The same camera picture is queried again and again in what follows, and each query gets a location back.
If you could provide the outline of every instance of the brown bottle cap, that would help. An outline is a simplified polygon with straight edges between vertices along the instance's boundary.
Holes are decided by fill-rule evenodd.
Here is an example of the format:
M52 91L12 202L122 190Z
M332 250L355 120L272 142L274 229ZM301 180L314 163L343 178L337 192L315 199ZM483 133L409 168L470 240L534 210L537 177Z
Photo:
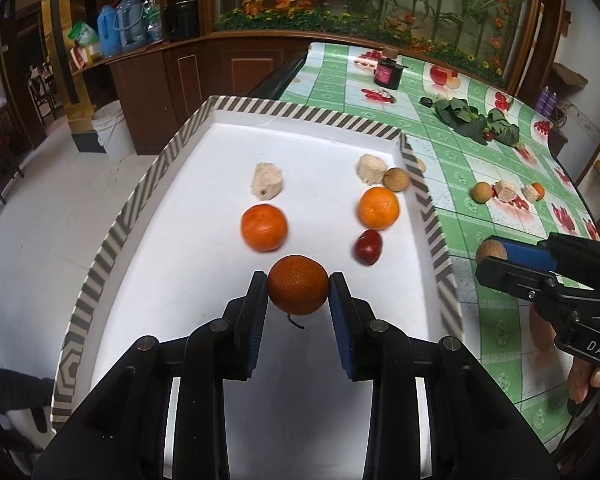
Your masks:
M398 49L392 46L384 46L382 47L382 55L389 59L395 59L398 57Z

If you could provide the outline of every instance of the purple bottle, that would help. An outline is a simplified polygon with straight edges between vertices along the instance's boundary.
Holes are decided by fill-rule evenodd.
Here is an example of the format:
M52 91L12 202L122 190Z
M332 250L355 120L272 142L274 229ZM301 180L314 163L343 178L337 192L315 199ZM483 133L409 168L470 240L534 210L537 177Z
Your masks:
M549 95L551 95L551 92L549 92L548 86L545 86L543 89L541 89L540 93L538 94L538 99L536 99L534 110L539 114L542 114L542 111L544 110L544 106L546 105Z
M555 92L549 95L549 98L546 100L546 104L544 105L544 110L542 110L542 115L544 115L547 119L551 117L551 114L554 113L555 107L558 104L558 96Z

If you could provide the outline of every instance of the white tray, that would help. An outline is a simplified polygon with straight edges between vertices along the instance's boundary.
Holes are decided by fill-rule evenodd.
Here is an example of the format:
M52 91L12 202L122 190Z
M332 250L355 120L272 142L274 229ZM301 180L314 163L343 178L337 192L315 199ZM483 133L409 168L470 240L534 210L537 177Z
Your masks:
M368 189L355 172L363 153L390 167L405 165L414 179L398 195L401 215L382 232L382 255L372 267L350 254L365 229L355 214ZM289 233L272 253L251 251L239 233L242 213L260 203L250 193L258 162L273 162L284 178L282 192L270 202L285 213ZM209 99L148 170L98 252L65 338L54 427L139 336L167 341L189 335L244 295L254 270L268 272L287 254L304 254L329 274L343 272L354 297L410 336L461 336L441 232L398 128L302 105ZM290 325L270 304L253 378L225 383L236 479L362 473L371 384L347 380L327 306L301 322L306 330ZM426 469L424 405L420 413ZM170 410L167 463L174 416Z

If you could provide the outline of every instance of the black bottle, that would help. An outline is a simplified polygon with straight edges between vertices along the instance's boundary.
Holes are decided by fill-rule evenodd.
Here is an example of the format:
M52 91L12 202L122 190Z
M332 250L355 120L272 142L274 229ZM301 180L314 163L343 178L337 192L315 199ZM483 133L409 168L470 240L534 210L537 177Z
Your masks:
M398 50L385 46L382 48L384 59L378 61L376 72L374 73L374 83L383 88L397 90L402 77L402 65L398 65L395 59L398 57Z

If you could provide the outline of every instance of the pink label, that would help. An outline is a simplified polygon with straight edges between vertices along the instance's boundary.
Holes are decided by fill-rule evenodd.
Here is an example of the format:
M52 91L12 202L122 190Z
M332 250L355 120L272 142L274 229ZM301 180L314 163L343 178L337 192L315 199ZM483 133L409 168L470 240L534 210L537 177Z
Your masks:
M378 65L376 67L376 79L378 79L379 82L388 85L389 81L391 81L391 69Z

